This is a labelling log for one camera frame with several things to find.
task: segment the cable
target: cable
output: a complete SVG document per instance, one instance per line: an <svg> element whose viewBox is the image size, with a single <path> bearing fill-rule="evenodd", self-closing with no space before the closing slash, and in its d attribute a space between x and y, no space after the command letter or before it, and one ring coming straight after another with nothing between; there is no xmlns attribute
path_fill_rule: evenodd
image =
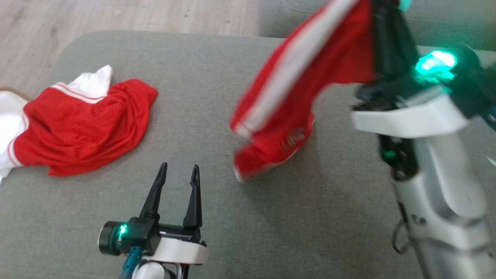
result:
<svg viewBox="0 0 496 279"><path fill-rule="evenodd" d="M396 227L394 228L394 231L393 231L393 237L391 239L391 242L392 242L392 245L393 245L393 249L400 255L403 255L406 253L406 251L408 251L408 249L412 246L412 243L411 242L408 242L407 244L403 245L401 248L398 248L398 246L396 246L396 242L398 240L398 234L400 232L400 229L405 225L405 222L403 221L403 219L399 220L398 224L396 225Z"/></svg>
<svg viewBox="0 0 496 279"><path fill-rule="evenodd" d="M141 258L143 258L143 249L139 246L133 246L124 262L123 271L119 279L131 279L134 269L138 266Z"/></svg>

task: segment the red fabric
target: red fabric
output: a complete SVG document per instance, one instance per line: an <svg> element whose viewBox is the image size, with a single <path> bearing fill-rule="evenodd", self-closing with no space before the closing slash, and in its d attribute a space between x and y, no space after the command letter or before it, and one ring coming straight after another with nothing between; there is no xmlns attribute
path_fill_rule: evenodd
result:
<svg viewBox="0 0 496 279"><path fill-rule="evenodd" d="M24 107L29 127L15 140L14 153L23 165L48 165L49 175L96 170L138 145L157 94L130 79L89 104L49 87Z"/></svg>
<svg viewBox="0 0 496 279"><path fill-rule="evenodd" d="M230 121L233 131L237 125L242 125L243 117L255 104L285 49L292 41L298 40L299 33L312 24L323 10L296 29L268 59L234 111ZM307 142L310 136L308 131L311 132L308 119L313 118L311 108L324 87L332 83L365 83L375 79L371 26L371 2L359 0L290 89L287 97L278 104L277 111L266 120L265 126L254 131L250 144L235 154L235 168L242 179L284 161ZM305 138L291 148L282 148L281 143L287 141L288 136L297 129L307 130Z"/></svg>

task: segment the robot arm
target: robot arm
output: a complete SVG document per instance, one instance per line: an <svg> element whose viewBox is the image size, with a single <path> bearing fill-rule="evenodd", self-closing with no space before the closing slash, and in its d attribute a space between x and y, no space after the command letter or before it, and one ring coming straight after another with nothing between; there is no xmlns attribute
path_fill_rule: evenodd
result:
<svg viewBox="0 0 496 279"><path fill-rule="evenodd" d="M357 92L363 102L353 108L354 126L379 136L399 225L424 277L495 279L484 188L457 132L477 115L495 126L496 64L483 69L466 46L416 57L398 10L373 3L379 80Z"/></svg>
<svg viewBox="0 0 496 279"><path fill-rule="evenodd" d="M206 243L201 241L202 226L200 170L191 175L191 196L183 225L159 224L158 207L165 184L167 164L158 171L139 217L128 222L108 221L100 232L100 252L113 256L128 254L120 278L187 279L190 265L204 265L208 259ZM176 266L176 273L163 264Z"/></svg>

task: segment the printed logo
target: printed logo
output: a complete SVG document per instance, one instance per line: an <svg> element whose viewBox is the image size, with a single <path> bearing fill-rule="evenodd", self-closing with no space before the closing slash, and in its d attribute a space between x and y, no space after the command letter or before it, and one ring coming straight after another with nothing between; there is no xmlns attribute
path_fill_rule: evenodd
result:
<svg viewBox="0 0 496 279"><path fill-rule="evenodd" d="M281 141L281 146L284 150L287 150L293 146L295 146L298 142L305 140L305 129L304 128L295 128L293 129L286 140Z"/></svg>

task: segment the gray cushion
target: gray cushion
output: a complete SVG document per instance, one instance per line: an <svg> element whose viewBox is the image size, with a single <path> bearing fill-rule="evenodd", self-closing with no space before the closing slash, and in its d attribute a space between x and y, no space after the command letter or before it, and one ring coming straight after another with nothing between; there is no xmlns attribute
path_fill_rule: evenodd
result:
<svg viewBox="0 0 496 279"><path fill-rule="evenodd" d="M139 78L160 93L143 141L115 162L71 177L23 167L5 179L0 278L117 278L124 257L99 253L100 228L139 214L164 161L162 222L181 223L192 167L201 169L210 258L192 268L191 279L417 278L413 252L400 257L390 246L400 214L376 136L355 131L350 122L355 85L322 93L315 132L294 158L249 183L236 182L232 154L244 140L233 135L228 120L280 41L105 31L71 43L46 86L110 64L114 81ZM485 157L496 158L495 134L480 119L465 132L496 224L496 172Z"/></svg>
<svg viewBox="0 0 496 279"><path fill-rule="evenodd" d="M264 0L260 3L259 35L284 38L327 0ZM412 0L405 13L420 45L467 43L475 49L496 50L496 1Z"/></svg>

